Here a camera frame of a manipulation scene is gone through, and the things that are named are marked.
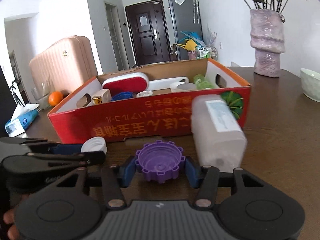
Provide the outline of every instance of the human hand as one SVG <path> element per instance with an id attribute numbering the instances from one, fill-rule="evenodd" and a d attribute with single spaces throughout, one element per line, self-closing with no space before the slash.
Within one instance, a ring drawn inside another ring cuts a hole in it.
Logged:
<path id="1" fill-rule="evenodd" d="M 28 198 L 28 195 L 22 195 L 21 201 Z M 11 225 L 14 223 L 14 211 L 15 208 L 10 209 L 3 215 L 3 220 L 7 225 Z M 18 240 L 19 239 L 19 231 L 16 225 L 12 225 L 8 230 L 8 237 L 10 240 Z"/>

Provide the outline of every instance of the dark brown tabletop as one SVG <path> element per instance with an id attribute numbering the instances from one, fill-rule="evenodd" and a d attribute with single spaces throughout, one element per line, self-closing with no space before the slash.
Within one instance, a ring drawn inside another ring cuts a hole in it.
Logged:
<path id="1" fill-rule="evenodd" d="M 244 132 L 248 139 L 242 167 L 296 199 L 306 212 L 300 240 L 320 239 L 320 103 L 307 98 L 300 78 L 282 70 L 280 78 L 253 73 L 250 67 L 231 67 L 252 84 L 250 107 Z M 59 137 L 46 116 L 40 113 L 27 130 L 30 138 Z M 184 155 L 196 158 L 192 136 L 164 138 L 184 148 Z M 155 138 L 129 139 L 107 144 L 108 164 L 121 164 L 147 141 Z M 219 189 L 217 203 L 228 196 L 229 189 Z M 188 199 L 190 189 L 184 175 L 159 185 L 144 181 L 136 174 L 130 187 L 123 189 L 127 201 L 132 199 Z M 99 188 L 92 189 L 101 198 Z"/>

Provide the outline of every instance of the tripod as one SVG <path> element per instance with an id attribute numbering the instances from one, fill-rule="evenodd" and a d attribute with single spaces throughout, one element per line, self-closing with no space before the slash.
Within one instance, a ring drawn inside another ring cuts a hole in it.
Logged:
<path id="1" fill-rule="evenodd" d="M 16 102 L 17 105 L 24 106 L 24 104 L 21 102 L 20 98 L 19 98 L 19 97 L 17 96 L 17 94 L 14 92 L 14 90 L 15 90 L 16 88 L 14 87 L 13 84 L 16 83 L 16 82 L 15 82 L 15 81 L 12 81 L 11 83 L 12 83 L 12 86 L 9 87 L 9 88 L 10 88 L 10 92 L 11 92 L 11 94 L 12 94 L 12 96 L 13 96 L 14 101 Z"/>

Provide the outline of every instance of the cardboard box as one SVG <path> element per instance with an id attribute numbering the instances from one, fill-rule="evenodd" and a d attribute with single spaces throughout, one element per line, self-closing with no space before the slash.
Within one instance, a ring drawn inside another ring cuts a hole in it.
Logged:
<path id="1" fill-rule="evenodd" d="M 187 76 L 193 82 L 195 75 L 203 74 L 225 88 L 177 93 L 158 90 L 150 97 L 76 108 L 81 97 L 100 90 L 106 79 L 132 72 L 145 73 L 150 81 Z M 246 80 L 212 59 L 159 63 L 94 77 L 67 96 L 48 116 L 63 143 L 84 143 L 94 136 L 101 136 L 106 142 L 140 136 L 181 136 L 191 134 L 191 103 L 200 95 L 220 94 L 243 127 L 250 88 Z"/>

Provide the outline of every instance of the purple vase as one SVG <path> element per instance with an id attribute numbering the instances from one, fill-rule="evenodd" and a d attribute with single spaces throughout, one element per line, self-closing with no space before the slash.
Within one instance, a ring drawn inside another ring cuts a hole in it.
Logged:
<path id="1" fill-rule="evenodd" d="M 254 72 L 279 77 L 280 54 L 285 52 L 280 14 L 267 9 L 251 9 L 251 47 L 256 49 Z"/>

